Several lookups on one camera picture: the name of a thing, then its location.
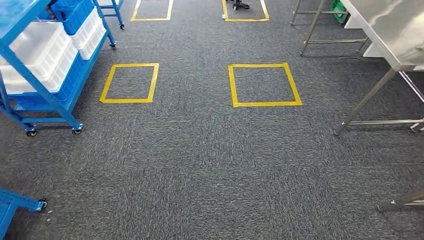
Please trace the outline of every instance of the floor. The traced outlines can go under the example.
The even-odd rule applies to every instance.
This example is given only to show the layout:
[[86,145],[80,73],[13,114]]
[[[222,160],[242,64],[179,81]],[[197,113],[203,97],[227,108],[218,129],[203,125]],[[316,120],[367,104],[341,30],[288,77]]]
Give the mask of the floor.
[[[164,18],[167,2],[141,0],[137,16]],[[228,4],[230,17],[263,17],[246,2],[237,13]],[[175,0],[169,21],[130,21],[136,1],[125,0],[125,30],[108,18],[117,48],[105,45],[76,104],[80,135],[41,125],[31,138],[0,116],[0,187],[48,198],[44,212],[19,211],[6,239],[422,239],[424,209],[375,205],[423,188],[424,135],[405,125],[333,135],[388,64],[357,44],[300,57],[312,16],[290,27],[295,1],[265,3],[264,22],[226,22],[219,0]],[[331,15],[314,34],[358,37]],[[302,106],[233,107],[229,64],[283,62]],[[134,63],[160,64],[153,102],[100,102],[112,65]],[[119,68],[107,97],[146,98],[151,74]],[[237,68],[235,83],[240,102],[293,100],[280,68]],[[406,86],[394,79],[358,118],[423,117]]]

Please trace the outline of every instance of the white container stack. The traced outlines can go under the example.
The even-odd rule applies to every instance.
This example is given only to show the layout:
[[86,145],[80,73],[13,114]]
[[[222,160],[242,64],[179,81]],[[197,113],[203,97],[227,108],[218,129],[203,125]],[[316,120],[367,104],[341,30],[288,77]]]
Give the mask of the white container stack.
[[70,37],[82,59],[89,60],[105,33],[106,29],[103,26],[103,21],[97,12],[97,8],[94,7],[75,35]]
[[[61,22],[31,22],[10,48],[51,93],[60,90],[78,53]],[[0,71],[8,94],[36,92],[4,59]]]

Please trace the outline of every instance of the blue shelving cart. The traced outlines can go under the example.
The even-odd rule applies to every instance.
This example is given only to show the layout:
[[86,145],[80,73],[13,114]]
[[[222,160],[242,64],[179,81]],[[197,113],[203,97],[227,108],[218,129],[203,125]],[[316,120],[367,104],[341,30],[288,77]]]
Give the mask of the blue shelving cart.
[[112,3],[111,5],[100,5],[101,9],[113,9],[115,11],[115,14],[105,14],[105,17],[117,17],[119,21],[119,27],[121,30],[124,30],[124,21],[122,21],[120,9],[122,4],[124,3],[124,0],[118,0],[118,3],[115,0],[110,0]]
[[0,189],[0,239],[5,237],[6,231],[18,208],[39,212],[45,207],[47,207],[47,200],[45,198],[35,200],[5,189]]
[[[77,121],[72,115],[74,106],[106,38],[109,39],[109,46],[112,47],[112,49],[116,47],[116,42],[105,21],[101,7],[97,0],[92,0],[97,8],[98,15],[102,19],[103,26],[106,29],[105,34],[91,58],[83,61],[80,70],[78,72],[71,72],[70,70],[68,73],[66,78],[72,78],[74,86],[70,90],[70,94],[66,101],[50,93],[9,48],[9,45],[14,39],[28,26],[28,24],[34,21],[41,12],[45,11],[46,6],[50,2],[51,0],[0,0],[0,57],[4,58],[12,65],[45,100],[34,104],[16,104],[12,106],[0,72],[0,112],[21,125],[28,136],[35,136],[37,134],[36,123],[68,123],[72,128],[73,134],[81,133],[83,124]],[[26,112],[57,112],[60,117],[26,117]]]

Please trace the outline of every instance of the metal shelf rack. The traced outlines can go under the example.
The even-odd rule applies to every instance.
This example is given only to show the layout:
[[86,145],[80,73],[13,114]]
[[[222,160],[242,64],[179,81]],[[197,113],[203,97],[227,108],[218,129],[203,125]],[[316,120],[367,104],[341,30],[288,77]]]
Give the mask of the metal shelf rack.
[[[50,0],[0,0],[0,6],[2,6],[2,9],[0,9],[0,56],[12,65],[47,102],[45,104],[34,104],[31,106],[16,105],[12,107],[0,72],[0,112],[6,114],[21,125],[28,136],[35,136],[37,134],[36,125],[34,125],[34,123],[68,123],[72,127],[72,133],[74,134],[79,134],[83,128],[83,124],[77,121],[72,115],[72,110],[99,56],[99,52],[102,49],[106,37],[109,38],[109,46],[113,49],[115,49],[116,46],[116,42],[105,21],[101,7],[97,0],[92,1],[97,8],[98,15],[102,18],[106,32],[92,57],[84,61],[84,68],[83,71],[79,73],[79,77],[74,79],[74,81],[77,81],[77,84],[69,101],[60,103],[57,97],[50,93],[40,81],[38,81],[9,48],[10,43],[14,41],[30,22],[36,19],[37,15],[45,9]],[[57,112],[60,117],[25,117],[25,112]]]
[[115,11],[115,14],[105,14],[105,17],[117,17],[119,21],[119,27],[121,30],[124,30],[125,22],[122,21],[120,9],[122,4],[124,3],[124,0],[119,0],[118,3],[115,0],[110,0],[112,2],[112,5],[104,5],[100,6],[101,9],[113,9]]
[[45,198],[35,200],[5,189],[0,189],[0,239],[5,237],[6,231],[18,208],[39,212],[45,207],[47,207],[47,200]]

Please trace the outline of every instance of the yellow floor marking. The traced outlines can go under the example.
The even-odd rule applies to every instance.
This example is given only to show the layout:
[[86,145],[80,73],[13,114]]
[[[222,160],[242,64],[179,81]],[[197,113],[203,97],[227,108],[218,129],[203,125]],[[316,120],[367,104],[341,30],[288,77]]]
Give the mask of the yellow floor marking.
[[[294,95],[294,101],[265,101],[265,102],[239,102],[237,99],[236,80],[234,77],[234,68],[284,68],[288,83]],[[295,81],[290,72],[287,62],[276,64],[230,64],[228,65],[229,86],[231,89],[231,100],[234,108],[238,107],[275,107],[275,106],[301,106],[302,101],[299,97]]]
[[133,21],[169,21],[171,20],[171,12],[172,6],[174,4],[174,0],[169,0],[168,12],[166,14],[166,18],[137,18],[137,12],[139,11],[140,3],[142,0],[137,0],[135,3],[134,11],[132,12],[131,22]]
[[254,19],[254,18],[234,19],[234,18],[228,18],[227,3],[226,3],[226,0],[222,0],[222,10],[224,12],[225,21],[226,22],[265,22],[265,21],[269,21],[270,15],[268,14],[267,6],[265,5],[265,0],[260,0],[260,5],[262,6],[263,15],[265,16],[265,18],[261,18],[261,19]]
[[[148,90],[147,98],[106,98],[108,95],[109,87],[111,86],[112,79],[114,78],[115,70],[117,68],[137,68],[137,67],[153,67],[153,74],[151,76],[150,88]],[[105,104],[134,104],[134,103],[151,103],[153,102],[153,95],[155,94],[156,80],[158,78],[159,63],[122,63],[114,64],[110,69],[109,76],[107,76],[106,83],[104,84],[103,92],[100,96],[100,102]]]

